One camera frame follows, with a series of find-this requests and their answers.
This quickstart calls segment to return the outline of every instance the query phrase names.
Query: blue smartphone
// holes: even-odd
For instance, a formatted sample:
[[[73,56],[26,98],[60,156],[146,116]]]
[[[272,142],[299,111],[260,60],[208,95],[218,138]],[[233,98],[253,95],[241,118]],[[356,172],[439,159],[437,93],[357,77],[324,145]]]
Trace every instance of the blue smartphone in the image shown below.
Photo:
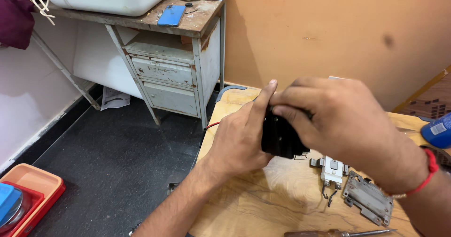
[[[177,27],[180,25],[186,7],[184,5],[168,5],[156,23],[159,26]]]

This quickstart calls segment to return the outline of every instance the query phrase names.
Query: plastic tray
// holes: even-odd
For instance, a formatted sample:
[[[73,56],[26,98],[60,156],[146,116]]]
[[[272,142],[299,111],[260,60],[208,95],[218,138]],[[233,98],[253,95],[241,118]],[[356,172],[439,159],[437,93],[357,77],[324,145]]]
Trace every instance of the plastic tray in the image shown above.
[[[23,186],[17,185],[9,181],[4,181],[3,183],[19,188],[22,192],[26,192],[31,196],[32,206],[30,211],[28,211],[27,214],[25,214],[25,216],[19,221],[19,223],[13,229],[5,233],[0,233],[0,237],[11,237],[14,235],[14,233],[16,233],[17,229],[19,229],[20,226],[26,221],[26,219],[30,217],[30,215],[36,210],[36,208],[42,203],[42,201],[44,200],[44,194],[25,188]]]
[[[61,177],[24,163],[13,167],[0,179],[0,182],[5,181],[44,194],[42,203],[17,229],[13,237],[27,236],[66,189]]]

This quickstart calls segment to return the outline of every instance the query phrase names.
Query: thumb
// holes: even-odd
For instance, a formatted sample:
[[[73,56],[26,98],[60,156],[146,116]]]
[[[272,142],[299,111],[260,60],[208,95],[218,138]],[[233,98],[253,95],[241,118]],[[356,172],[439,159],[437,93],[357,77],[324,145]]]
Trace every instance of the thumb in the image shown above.
[[[279,105],[273,108],[272,113],[285,118],[296,130],[302,143],[309,148],[315,147],[320,134],[304,112],[294,107]]]

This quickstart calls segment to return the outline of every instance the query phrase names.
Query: dark tile floor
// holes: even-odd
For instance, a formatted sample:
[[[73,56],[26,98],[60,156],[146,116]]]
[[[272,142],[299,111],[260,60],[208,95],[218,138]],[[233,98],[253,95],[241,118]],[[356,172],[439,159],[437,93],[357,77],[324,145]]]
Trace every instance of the dark tile floor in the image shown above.
[[[214,107],[214,92],[207,111]],[[189,173],[200,119],[157,111],[143,100],[84,113],[33,165],[61,176],[66,191],[29,236],[128,236]]]

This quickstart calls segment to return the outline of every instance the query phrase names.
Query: black device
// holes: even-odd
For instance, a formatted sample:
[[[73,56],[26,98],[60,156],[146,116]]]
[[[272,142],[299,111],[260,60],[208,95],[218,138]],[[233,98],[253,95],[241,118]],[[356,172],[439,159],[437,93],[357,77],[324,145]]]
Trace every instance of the black device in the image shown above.
[[[263,122],[262,150],[274,156],[293,159],[295,155],[310,152],[296,130],[283,117],[268,110]]]

